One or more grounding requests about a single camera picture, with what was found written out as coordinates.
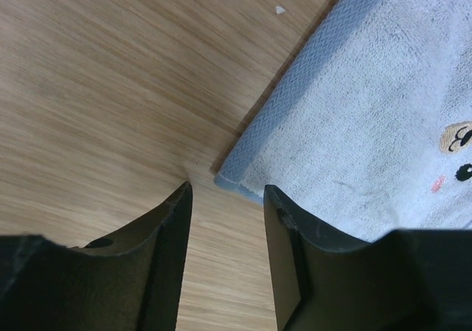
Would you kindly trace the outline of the blue bear towel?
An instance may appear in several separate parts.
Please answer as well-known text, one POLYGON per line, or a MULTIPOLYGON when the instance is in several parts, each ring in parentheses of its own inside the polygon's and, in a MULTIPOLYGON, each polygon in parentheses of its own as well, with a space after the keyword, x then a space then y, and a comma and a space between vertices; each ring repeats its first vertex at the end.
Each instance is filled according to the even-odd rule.
POLYGON ((340 0, 215 177, 362 240, 471 227, 471 0, 340 0))

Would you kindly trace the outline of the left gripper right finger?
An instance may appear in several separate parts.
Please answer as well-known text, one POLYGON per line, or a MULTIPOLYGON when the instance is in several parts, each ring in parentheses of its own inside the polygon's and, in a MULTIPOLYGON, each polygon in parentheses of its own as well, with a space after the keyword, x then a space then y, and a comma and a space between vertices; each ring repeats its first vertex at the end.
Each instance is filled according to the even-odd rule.
POLYGON ((471 232, 397 229, 368 243, 281 189, 264 192, 279 330, 469 330, 471 232))

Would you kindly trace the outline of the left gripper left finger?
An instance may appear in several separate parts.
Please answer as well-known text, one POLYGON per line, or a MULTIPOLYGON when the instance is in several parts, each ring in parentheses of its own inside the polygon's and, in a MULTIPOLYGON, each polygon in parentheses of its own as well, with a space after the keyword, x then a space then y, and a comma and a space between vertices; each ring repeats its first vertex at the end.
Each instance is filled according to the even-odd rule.
POLYGON ((192 187, 120 229, 68 248, 41 235, 1 237, 3 330, 174 330, 192 187))

